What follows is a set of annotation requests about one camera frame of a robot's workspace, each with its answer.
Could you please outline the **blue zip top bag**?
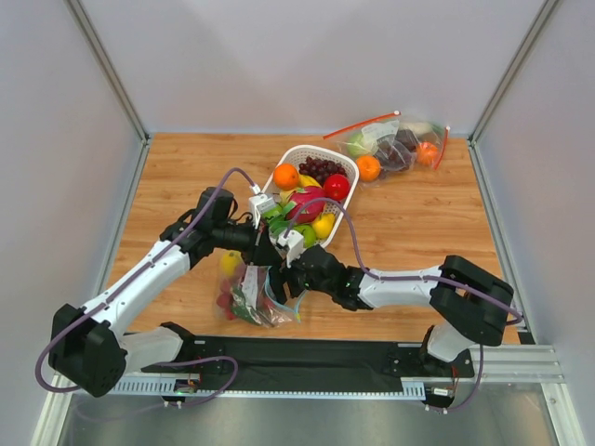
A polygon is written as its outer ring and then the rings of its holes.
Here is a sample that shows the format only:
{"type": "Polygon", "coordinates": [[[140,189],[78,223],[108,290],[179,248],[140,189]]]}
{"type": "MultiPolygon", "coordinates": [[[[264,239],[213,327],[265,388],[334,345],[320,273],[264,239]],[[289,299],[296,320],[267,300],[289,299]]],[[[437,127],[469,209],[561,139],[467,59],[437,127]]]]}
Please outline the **blue zip top bag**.
{"type": "Polygon", "coordinates": [[[302,292],[293,306],[282,304],[273,294],[269,268],[247,266],[234,252],[219,262],[215,310],[226,321],[244,321],[266,328],[300,323],[300,305],[305,295],[302,292]]]}

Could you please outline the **orange fake orange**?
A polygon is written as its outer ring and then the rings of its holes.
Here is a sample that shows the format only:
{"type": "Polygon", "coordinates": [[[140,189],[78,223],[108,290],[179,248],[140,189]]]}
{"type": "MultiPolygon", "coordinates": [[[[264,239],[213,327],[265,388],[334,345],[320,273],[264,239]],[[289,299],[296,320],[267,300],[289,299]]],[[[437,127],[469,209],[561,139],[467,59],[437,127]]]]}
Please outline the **orange fake orange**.
{"type": "Polygon", "coordinates": [[[273,171],[272,179],[279,190],[292,190],[299,185],[299,172],[291,164],[279,164],[273,171]]]}

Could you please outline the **pink fake grape bunch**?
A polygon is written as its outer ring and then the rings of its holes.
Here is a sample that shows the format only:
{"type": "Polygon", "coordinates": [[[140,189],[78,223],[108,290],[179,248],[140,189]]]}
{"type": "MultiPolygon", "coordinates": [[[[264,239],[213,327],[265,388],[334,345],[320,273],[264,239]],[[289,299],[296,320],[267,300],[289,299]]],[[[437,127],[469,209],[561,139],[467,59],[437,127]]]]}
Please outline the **pink fake grape bunch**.
{"type": "Polygon", "coordinates": [[[256,326],[273,327],[276,324],[274,305],[269,299],[264,283],[243,283],[244,295],[242,319],[256,326]]]}

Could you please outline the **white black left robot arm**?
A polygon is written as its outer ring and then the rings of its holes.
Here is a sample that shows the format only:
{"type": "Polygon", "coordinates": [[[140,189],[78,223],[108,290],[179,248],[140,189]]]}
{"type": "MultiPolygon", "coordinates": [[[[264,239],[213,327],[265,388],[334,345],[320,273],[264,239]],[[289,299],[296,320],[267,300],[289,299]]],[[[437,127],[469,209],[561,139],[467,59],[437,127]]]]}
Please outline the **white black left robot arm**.
{"type": "Polygon", "coordinates": [[[151,251],[111,288],[82,307],[64,305],[54,315],[49,366],[94,397],[112,390],[123,375],[179,357],[190,332],[165,322],[145,333],[129,325],[165,288],[217,248],[238,251],[247,264],[281,262],[262,213],[275,206],[260,193],[249,200],[246,221],[231,218],[233,194],[209,187],[198,204],[160,234],[151,251]]]}

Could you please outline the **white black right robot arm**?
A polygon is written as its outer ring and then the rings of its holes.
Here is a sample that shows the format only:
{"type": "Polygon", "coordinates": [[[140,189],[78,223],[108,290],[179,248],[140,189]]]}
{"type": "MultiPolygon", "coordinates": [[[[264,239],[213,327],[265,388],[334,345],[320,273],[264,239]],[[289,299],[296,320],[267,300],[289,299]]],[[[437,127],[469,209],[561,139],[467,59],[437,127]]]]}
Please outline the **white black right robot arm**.
{"type": "Polygon", "coordinates": [[[500,346],[514,294],[507,282],[461,256],[447,256],[441,265],[420,271],[381,271],[346,266],[319,245],[270,267],[267,280],[282,303],[314,291],[350,311],[434,309],[443,323],[429,328],[414,361],[430,376],[449,375],[457,357],[472,346],[500,346]]]}

